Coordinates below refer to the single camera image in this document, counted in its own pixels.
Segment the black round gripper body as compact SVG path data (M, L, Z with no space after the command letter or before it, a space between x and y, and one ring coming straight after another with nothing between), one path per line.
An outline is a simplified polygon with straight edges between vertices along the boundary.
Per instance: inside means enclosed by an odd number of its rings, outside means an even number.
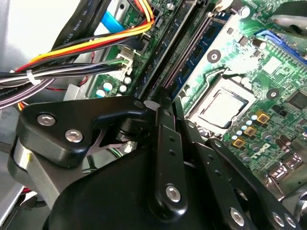
M221 230L211 194L197 170L185 165L188 209L165 223L149 209L153 153L136 150L69 185L57 198L47 230Z

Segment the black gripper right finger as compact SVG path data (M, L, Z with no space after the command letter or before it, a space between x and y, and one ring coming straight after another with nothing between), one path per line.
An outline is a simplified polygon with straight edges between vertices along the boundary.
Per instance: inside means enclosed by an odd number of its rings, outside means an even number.
M218 139L204 141L174 100L176 127L209 191L210 218L217 230L299 230L294 216Z

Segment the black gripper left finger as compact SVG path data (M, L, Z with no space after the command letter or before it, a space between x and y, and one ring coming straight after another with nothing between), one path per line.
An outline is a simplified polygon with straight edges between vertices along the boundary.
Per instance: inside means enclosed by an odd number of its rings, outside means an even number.
M28 174L44 196L51 186L63 184L54 198L46 199L51 209L69 185L86 177L78 168L94 145L97 130L104 134L106 147L133 140L139 144L136 150L153 153L148 206L159 220L177 220L185 214L188 199L181 135L175 130L171 100L164 93L155 110L134 97L121 96L39 103L22 111L19 141L50 167L50 172L29 167Z

